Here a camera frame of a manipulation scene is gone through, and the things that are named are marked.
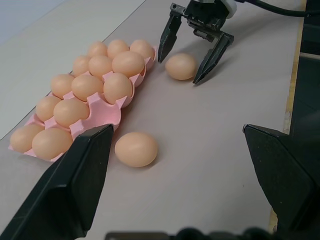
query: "egg carton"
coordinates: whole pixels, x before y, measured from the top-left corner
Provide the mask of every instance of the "egg carton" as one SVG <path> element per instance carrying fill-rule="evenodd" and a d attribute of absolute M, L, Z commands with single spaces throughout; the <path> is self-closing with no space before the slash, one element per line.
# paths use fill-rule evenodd
<path fill-rule="evenodd" d="M 133 86 L 132 95 L 130 97 L 125 96 L 115 101 L 115 104 L 109 104 L 107 103 L 105 96 L 103 94 L 96 92 L 87 98 L 87 102 L 84 102 L 89 107 L 89 117 L 87 119 L 78 120 L 77 122 L 71 124 L 69 128 L 65 128 L 60 124 L 58 124 L 54 117 L 43 122 L 38 118 L 37 114 L 35 113 L 28 119 L 28 121 L 25 123 L 25 126 L 31 125 L 31 124 L 37 124 L 37 125 L 44 126 L 45 129 L 59 128 L 71 133 L 73 140 L 75 140 L 77 136 L 79 136 L 86 130 L 92 129 L 94 127 L 98 127 L 101 125 L 112 124 L 113 130 L 115 131 L 118 128 L 121 121 L 121 109 L 125 108 L 131 103 L 135 95 L 135 88 L 142 83 L 142 81 L 146 76 L 146 72 L 150 70 L 155 63 L 157 48 L 153 47 L 153 49 L 154 49 L 154 57 L 153 58 L 149 57 L 144 60 L 145 67 L 143 71 L 129 78 Z M 113 73 L 114 73 L 113 71 L 110 71 L 107 74 L 104 74 L 102 76 L 103 83 L 108 78 L 108 76 L 110 76 Z M 87 71 L 83 73 L 83 75 L 91 75 L 91 74 Z M 73 98 L 78 99 L 73 94 L 72 91 L 70 91 L 69 93 L 63 96 L 64 100 L 73 99 Z M 23 154 L 36 157 L 33 149 L 30 149 L 29 151 L 26 151 Z M 50 162 L 55 162 L 62 155 L 63 153 L 51 159 Z"/>

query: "egg on table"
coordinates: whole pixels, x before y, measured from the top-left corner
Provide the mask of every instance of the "egg on table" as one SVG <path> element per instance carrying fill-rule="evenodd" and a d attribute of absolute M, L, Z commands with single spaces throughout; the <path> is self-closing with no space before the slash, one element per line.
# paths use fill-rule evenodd
<path fill-rule="evenodd" d="M 80 75 L 77 76 L 71 85 L 73 94 L 80 100 L 86 102 L 87 97 L 95 93 L 103 93 L 104 84 L 103 82 L 91 75 Z"/>
<path fill-rule="evenodd" d="M 129 46 L 125 41 L 116 39 L 108 45 L 108 57 L 114 59 L 119 53 L 129 51 Z"/>
<path fill-rule="evenodd" d="M 112 61 L 112 70 L 115 73 L 122 73 L 128 78 L 142 73 L 144 68 L 144 58 L 134 51 L 124 51 Z"/>
<path fill-rule="evenodd" d="M 71 83 L 74 77 L 70 74 L 59 74 L 51 80 L 52 93 L 60 99 L 64 99 L 64 95 L 71 92 Z"/>
<path fill-rule="evenodd" d="M 23 154 L 32 148 L 32 140 L 43 130 L 45 127 L 38 124 L 20 127 L 11 135 L 10 145 L 13 150 Z"/>
<path fill-rule="evenodd" d="M 60 101 L 56 96 L 42 98 L 35 106 L 35 114 L 42 122 L 49 120 L 54 116 L 54 108 Z"/>
<path fill-rule="evenodd" d="M 153 59 L 155 54 L 152 46 L 142 39 L 135 40 L 130 46 L 130 51 L 140 54 L 144 59 Z"/>
<path fill-rule="evenodd" d="M 130 79 L 119 72 L 112 73 L 104 81 L 103 94 L 109 104 L 115 104 L 116 100 L 131 97 L 133 85 Z"/>
<path fill-rule="evenodd" d="M 130 167 L 144 167 L 152 163 L 158 154 L 158 143 L 149 134 L 130 132 L 115 144 L 116 157 Z"/>
<path fill-rule="evenodd" d="M 112 71 L 112 60 L 104 55 L 94 56 L 89 61 L 89 72 L 102 79 L 102 76 Z"/>
<path fill-rule="evenodd" d="M 89 71 L 89 60 L 88 56 L 78 56 L 73 62 L 72 74 L 77 77 Z"/>
<path fill-rule="evenodd" d="M 32 140 L 34 154 L 43 160 L 51 160 L 68 151 L 73 143 L 71 134 L 59 128 L 39 132 Z"/>
<path fill-rule="evenodd" d="M 90 45 L 87 55 L 90 58 L 92 58 L 94 56 L 100 56 L 100 55 L 107 56 L 108 55 L 108 48 L 103 42 L 96 41 Z"/>
<path fill-rule="evenodd" d="M 75 98 L 60 101 L 53 110 L 55 121 L 65 128 L 69 128 L 80 119 L 87 119 L 89 114 L 89 107 Z"/>
<path fill-rule="evenodd" d="M 165 70 L 176 80 L 189 80 L 196 75 L 197 61 L 187 53 L 178 53 L 165 63 Z"/>

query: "white table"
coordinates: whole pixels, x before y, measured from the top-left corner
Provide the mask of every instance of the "white table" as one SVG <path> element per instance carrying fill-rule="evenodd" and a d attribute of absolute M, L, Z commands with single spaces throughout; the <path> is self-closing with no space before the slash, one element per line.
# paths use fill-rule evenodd
<path fill-rule="evenodd" d="M 146 39 L 157 45 L 170 4 L 147 0 L 106 42 Z M 133 169 L 119 163 L 111 151 L 87 239 L 102 240 L 108 231 L 174 234 L 187 226 L 205 233 L 267 229 L 271 208 L 257 181 L 242 127 L 282 130 L 298 23 L 240 4 L 223 27 L 235 36 L 234 44 L 211 80 L 194 87 L 170 79 L 163 64 L 154 66 L 124 110 L 114 140 L 132 131 L 152 134 L 159 142 L 157 162 Z M 170 55 L 188 52 L 200 61 L 210 46 L 183 21 Z M 9 136 L 0 142 L 1 230 L 50 165 L 9 151 L 8 144 Z"/>

